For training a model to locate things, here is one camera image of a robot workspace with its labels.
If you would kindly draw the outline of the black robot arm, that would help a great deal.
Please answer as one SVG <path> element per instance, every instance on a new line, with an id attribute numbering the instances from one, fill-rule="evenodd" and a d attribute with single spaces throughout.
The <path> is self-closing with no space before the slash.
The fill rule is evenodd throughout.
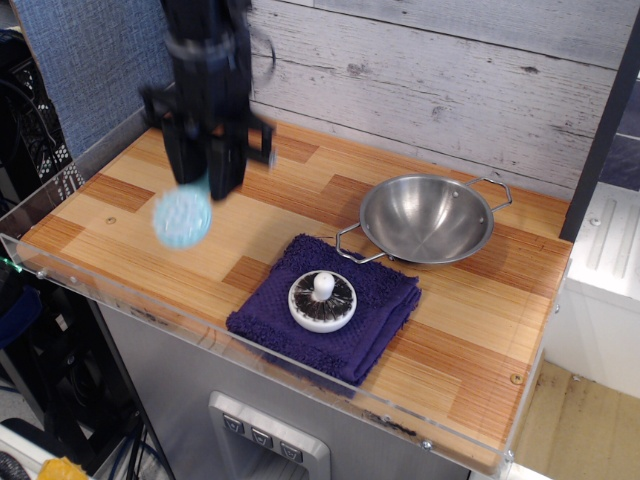
<path id="1" fill-rule="evenodd" d="M 249 1 L 165 1 L 174 86 L 141 91 L 145 120 L 161 130 L 174 178 L 205 178 L 225 199 L 244 180 L 246 164 L 272 165 L 274 127 L 251 109 Z"/>

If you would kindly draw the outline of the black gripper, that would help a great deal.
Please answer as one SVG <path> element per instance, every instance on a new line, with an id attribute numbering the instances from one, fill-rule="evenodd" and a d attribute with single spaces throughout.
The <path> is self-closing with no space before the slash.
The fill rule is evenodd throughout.
<path id="1" fill-rule="evenodd" d="M 141 89 L 145 120 L 163 133 L 175 181 L 196 182 L 208 166 L 211 197 L 223 200 L 243 183 L 247 161 L 275 161 L 275 127 L 250 107 L 251 33 L 191 39 L 169 32 L 165 42 L 174 85 Z"/>

